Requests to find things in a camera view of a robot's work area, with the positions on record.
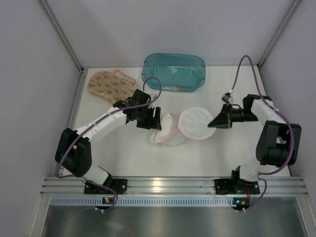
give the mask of label on bin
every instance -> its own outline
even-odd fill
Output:
[[[183,90],[183,87],[178,87],[178,86],[162,86],[162,88],[165,90],[175,90],[175,91]]]

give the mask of white wall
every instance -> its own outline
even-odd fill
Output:
[[[23,237],[79,73],[36,0],[2,1],[0,32],[0,235]]]
[[[142,66],[151,53],[255,63],[292,0],[47,0],[84,66]]]
[[[302,127],[293,166],[304,177],[316,208],[316,1],[305,0],[263,66],[261,73],[274,103]]]

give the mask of teal basket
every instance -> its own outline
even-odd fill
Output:
[[[142,79],[158,78],[163,90],[193,92],[204,84],[205,63],[196,56],[154,53],[144,62]],[[159,90],[155,79],[147,81],[151,89]]]

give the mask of gray floor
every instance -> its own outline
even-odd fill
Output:
[[[264,198],[247,213],[219,207],[117,207],[109,213],[51,206],[43,237],[304,237],[294,198]]]

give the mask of white table surface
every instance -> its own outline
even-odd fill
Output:
[[[142,88],[142,68],[119,68],[133,77]],[[99,71],[88,70],[75,128],[86,125],[104,112],[111,104],[87,89],[89,79]],[[216,116],[222,106],[222,95],[233,85],[236,66],[206,67],[206,79],[202,87],[193,93],[163,91],[154,106],[161,107],[161,115],[169,112],[180,114],[187,108],[205,107]],[[264,93],[259,72],[257,77]],[[147,93],[157,91],[145,87]],[[234,89],[234,103],[242,106],[247,94],[258,94],[250,66],[242,66]],[[92,144],[92,159],[115,176],[230,176],[231,171],[255,156],[255,149],[262,131],[259,122],[234,123],[232,129],[217,129],[203,141],[186,140],[178,146],[161,146],[150,142],[151,130],[136,127],[130,122],[117,128],[96,144]],[[288,168],[276,176],[289,176]]]

